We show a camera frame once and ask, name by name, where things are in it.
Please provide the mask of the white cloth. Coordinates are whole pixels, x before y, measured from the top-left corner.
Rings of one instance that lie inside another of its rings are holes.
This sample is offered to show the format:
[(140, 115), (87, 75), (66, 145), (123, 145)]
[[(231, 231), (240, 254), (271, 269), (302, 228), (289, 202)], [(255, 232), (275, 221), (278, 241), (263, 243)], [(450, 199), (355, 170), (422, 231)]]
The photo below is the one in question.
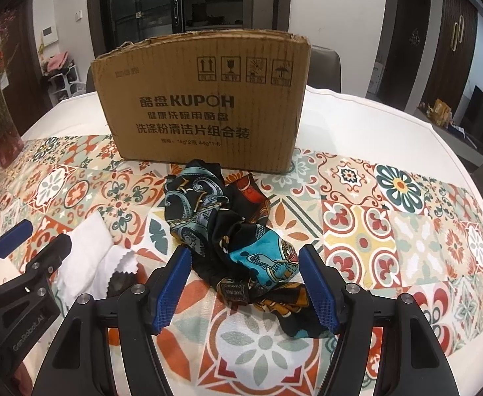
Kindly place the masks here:
[(135, 252), (113, 243), (99, 212), (93, 212), (67, 235), (72, 248), (56, 280), (58, 297), (66, 309), (83, 293), (95, 300), (107, 298), (113, 277), (136, 276), (139, 267)]

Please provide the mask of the black blue patterned scarf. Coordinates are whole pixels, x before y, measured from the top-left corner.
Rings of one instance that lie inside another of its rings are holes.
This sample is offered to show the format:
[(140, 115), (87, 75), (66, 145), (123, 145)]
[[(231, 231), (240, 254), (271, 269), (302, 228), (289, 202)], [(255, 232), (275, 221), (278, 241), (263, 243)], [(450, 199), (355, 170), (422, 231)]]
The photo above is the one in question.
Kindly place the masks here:
[(246, 174), (224, 180), (218, 164), (200, 159), (166, 176), (165, 219), (192, 252), (198, 276), (220, 298), (275, 315), (292, 338), (322, 338), (299, 274), (295, 247), (268, 227), (269, 200)]

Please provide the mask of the patterned floral table runner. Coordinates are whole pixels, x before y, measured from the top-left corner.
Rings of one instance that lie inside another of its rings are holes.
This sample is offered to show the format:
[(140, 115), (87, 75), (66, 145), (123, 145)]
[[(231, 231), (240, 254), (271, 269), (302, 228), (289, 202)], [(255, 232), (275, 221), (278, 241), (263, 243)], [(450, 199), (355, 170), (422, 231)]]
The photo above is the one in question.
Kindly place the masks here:
[(175, 250), (192, 269), (148, 339), (175, 395), (316, 395), (345, 319), (308, 291), (302, 248), (348, 297), (407, 301), (434, 333), (457, 385), (483, 382), (483, 206), (454, 184), (366, 160), (295, 149), (283, 175), (125, 160), (110, 136), (33, 140), (0, 168), (0, 234), (28, 269), (55, 237), (72, 252), (54, 273), (64, 332), (83, 292), (115, 271), (143, 283)]

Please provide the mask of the white shoe rack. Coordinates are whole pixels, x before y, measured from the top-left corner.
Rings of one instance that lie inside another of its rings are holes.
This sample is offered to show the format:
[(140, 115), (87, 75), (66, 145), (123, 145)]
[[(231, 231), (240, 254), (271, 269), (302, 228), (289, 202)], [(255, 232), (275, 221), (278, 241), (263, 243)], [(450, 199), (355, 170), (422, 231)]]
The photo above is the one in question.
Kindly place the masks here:
[(43, 79), (48, 85), (48, 95), (54, 106), (86, 92), (86, 83), (81, 80), (77, 64), (68, 51), (45, 59), (41, 67)]

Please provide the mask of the dark chair left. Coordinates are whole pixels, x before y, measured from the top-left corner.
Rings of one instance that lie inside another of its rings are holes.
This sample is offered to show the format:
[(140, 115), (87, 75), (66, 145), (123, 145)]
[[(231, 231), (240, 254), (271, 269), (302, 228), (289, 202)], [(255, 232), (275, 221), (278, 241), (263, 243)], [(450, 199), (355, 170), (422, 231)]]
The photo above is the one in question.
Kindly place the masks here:
[(87, 79), (86, 79), (86, 92), (91, 93), (95, 91), (96, 91), (96, 87), (94, 82), (93, 70), (92, 70), (92, 67), (89, 67), (87, 72)]

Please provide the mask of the brown cardboard box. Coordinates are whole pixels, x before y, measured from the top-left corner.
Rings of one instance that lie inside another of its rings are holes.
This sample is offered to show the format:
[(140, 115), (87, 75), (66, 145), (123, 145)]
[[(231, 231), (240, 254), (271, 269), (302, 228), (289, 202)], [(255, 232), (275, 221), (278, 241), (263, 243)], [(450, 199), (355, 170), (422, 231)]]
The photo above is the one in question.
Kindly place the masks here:
[(124, 44), (91, 73), (128, 160), (282, 174), (299, 131), (311, 46), (278, 30), (203, 30)]

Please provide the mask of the dark chair middle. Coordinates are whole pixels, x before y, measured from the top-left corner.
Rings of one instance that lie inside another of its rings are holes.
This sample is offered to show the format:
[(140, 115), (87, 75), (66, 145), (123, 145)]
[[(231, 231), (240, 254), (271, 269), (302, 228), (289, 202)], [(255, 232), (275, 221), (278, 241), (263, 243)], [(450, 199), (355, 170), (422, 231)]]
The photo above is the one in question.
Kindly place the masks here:
[(312, 88), (325, 88), (337, 93), (342, 91), (341, 59), (336, 51), (311, 47), (307, 84)]

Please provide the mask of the dark glass sliding door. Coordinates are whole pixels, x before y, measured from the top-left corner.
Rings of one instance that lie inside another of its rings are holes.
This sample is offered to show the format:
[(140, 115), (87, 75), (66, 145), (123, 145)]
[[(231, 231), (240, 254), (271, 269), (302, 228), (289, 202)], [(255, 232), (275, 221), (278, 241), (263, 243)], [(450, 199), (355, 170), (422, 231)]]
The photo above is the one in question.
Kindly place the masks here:
[(95, 55), (125, 42), (201, 30), (288, 30), (291, 0), (88, 0)]

